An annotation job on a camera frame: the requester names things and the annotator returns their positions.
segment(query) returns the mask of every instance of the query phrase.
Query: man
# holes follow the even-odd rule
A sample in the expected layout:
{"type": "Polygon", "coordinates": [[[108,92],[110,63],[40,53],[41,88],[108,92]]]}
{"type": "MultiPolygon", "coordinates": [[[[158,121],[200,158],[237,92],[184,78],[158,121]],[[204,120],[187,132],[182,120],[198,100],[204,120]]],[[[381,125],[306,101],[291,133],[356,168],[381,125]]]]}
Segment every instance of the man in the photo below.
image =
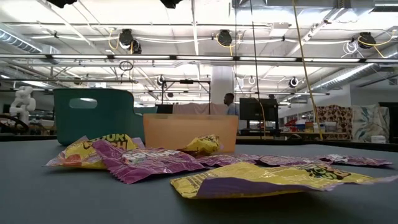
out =
{"type": "Polygon", "coordinates": [[[228,106],[228,110],[226,111],[227,115],[237,115],[239,116],[239,108],[234,104],[235,96],[232,93],[227,93],[224,96],[224,104],[228,106]]]}

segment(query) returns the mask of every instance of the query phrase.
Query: black monitor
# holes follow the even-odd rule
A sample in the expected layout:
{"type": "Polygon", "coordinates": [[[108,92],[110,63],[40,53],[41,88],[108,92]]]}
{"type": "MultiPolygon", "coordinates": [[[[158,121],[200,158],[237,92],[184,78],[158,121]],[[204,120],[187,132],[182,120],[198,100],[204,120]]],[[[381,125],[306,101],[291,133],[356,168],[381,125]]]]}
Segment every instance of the black monitor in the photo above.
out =
{"type": "Polygon", "coordinates": [[[263,121],[262,109],[266,121],[278,121],[278,102],[275,99],[260,99],[260,102],[254,98],[239,99],[239,119],[245,121],[263,121]]]}

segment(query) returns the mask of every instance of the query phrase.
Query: gray table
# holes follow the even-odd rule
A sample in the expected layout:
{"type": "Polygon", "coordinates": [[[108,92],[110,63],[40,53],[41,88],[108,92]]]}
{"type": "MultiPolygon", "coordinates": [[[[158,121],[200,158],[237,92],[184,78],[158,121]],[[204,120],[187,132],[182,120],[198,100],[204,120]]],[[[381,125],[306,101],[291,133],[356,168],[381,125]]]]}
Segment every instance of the gray table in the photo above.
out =
{"type": "MultiPolygon", "coordinates": [[[[195,173],[127,185],[105,170],[42,167],[61,150],[57,141],[0,142],[0,223],[392,223],[398,214],[398,182],[263,198],[189,200],[169,180],[195,173]]],[[[398,153],[331,146],[237,146],[237,152],[351,154],[398,164],[398,153]]],[[[398,166],[391,167],[338,166],[373,177],[397,175],[398,166]]]]}

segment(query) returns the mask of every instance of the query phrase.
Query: ceiling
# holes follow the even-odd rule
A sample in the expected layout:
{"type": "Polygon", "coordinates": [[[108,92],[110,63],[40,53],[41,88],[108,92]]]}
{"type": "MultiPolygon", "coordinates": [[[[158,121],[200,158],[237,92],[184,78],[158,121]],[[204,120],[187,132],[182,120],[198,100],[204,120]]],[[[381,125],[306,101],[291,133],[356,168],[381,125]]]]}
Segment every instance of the ceiling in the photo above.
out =
{"type": "MultiPolygon", "coordinates": [[[[232,48],[232,54],[237,56],[253,56],[256,49],[257,56],[276,57],[301,57],[300,50],[292,52],[297,45],[298,35],[294,15],[277,8],[273,11],[264,11],[255,8],[254,15],[250,11],[238,11],[235,18],[235,10],[230,8],[231,0],[196,0],[195,19],[198,47],[195,49],[195,27],[193,23],[192,2],[184,0],[177,4],[176,9],[167,9],[159,0],[80,0],[73,5],[66,5],[60,9],[52,6],[59,16],[64,18],[84,38],[90,39],[94,45],[90,46],[84,40],[77,40],[76,31],[65,25],[59,16],[48,10],[38,1],[33,0],[2,0],[0,4],[0,22],[9,26],[15,32],[31,38],[34,42],[47,44],[58,49],[62,54],[128,54],[120,47],[113,50],[106,40],[109,36],[117,37],[122,28],[132,29],[132,34],[138,38],[142,47],[142,54],[146,55],[222,55],[229,56],[227,47],[220,46],[212,37],[220,32],[220,29],[229,29],[233,38],[238,37],[239,42],[232,48]],[[254,33],[251,24],[254,19],[254,33]],[[281,37],[271,37],[271,25],[273,22],[287,22],[290,24],[285,38],[290,41],[282,41],[281,37]],[[170,43],[169,40],[185,41],[184,43],[170,43]]],[[[317,28],[332,8],[301,7],[298,12],[298,23],[301,36],[317,28]]],[[[316,34],[305,42],[303,52],[305,57],[336,57],[345,55],[348,57],[371,57],[377,54],[374,48],[358,49],[358,52],[346,54],[345,43],[334,43],[351,40],[360,32],[370,32],[377,42],[383,43],[390,39],[391,30],[398,26],[398,13],[396,12],[372,12],[360,17],[346,13],[335,19],[330,24],[322,25],[316,34]]],[[[396,44],[398,40],[392,39],[388,44],[381,45],[379,50],[396,44]]],[[[115,47],[116,41],[110,41],[115,47]]],[[[13,46],[0,43],[0,53],[20,54],[25,53],[13,46]]],[[[38,66],[40,63],[26,60],[15,60],[17,63],[28,65],[32,69],[50,74],[49,66],[38,66]]],[[[163,75],[166,79],[180,80],[193,79],[209,80],[212,74],[212,64],[195,63],[183,64],[178,67],[162,66],[141,67],[133,69],[130,74],[124,73],[124,78],[134,76],[139,83],[108,83],[110,88],[123,90],[145,90],[159,88],[154,85],[156,78],[163,75]]],[[[96,78],[112,80],[116,75],[123,73],[119,68],[112,71],[109,67],[65,67],[54,66],[57,78],[96,78]]],[[[344,67],[325,66],[307,67],[311,83],[341,70],[344,67]]],[[[243,79],[243,91],[250,91],[256,85],[249,83],[251,77],[258,74],[259,88],[261,91],[297,91],[290,89],[288,81],[292,77],[304,79],[304,69],[299,66],[284,65],[240,65],[237,64],[236,75],[243,79]]],[[[175,84],[170,90],[200,90],[199,85],[175,84]]],[[[146,104],[152,104],[154,97],[146,93],[135,93],[137,99],[146,104]]],[[[178,100],[206,100],[206,93],[179,94],[178,100]]]]}

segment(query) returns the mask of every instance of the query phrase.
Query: yellow candy wrapper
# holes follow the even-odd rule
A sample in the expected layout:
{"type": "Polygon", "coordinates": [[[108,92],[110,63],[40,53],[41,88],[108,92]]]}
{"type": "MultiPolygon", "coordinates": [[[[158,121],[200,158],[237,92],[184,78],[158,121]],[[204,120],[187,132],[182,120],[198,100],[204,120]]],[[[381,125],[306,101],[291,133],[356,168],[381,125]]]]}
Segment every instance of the yellow candy wrapper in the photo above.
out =
{"type": "Polygon", "coordinates": [[[261,168],[247,162],[171,180],[185,198],[263,197],[303,191],[330,191],[341,184],[390,182],[397,176],[373,178],[324,164],[261,168]]]}
{"type": "Polygon", "coordinates": [[[179,151],[185,152],[193,157],[209,156],[222,149],[219,137],[212,134],[195,138],[192,142],[179,151]]]}
{"type": "Polygon", "coordinates": [[[106,169],[101,157],[95,153],[93,148],[93,142],[97,140],[107,140],[112,145],[124,150],[145,148],[140,138],[131,139],[127,134],[109,134],[92,140],[88,140],[85,136],[68,146],[57,157],[50,160],[46,166],[106,169]]]}

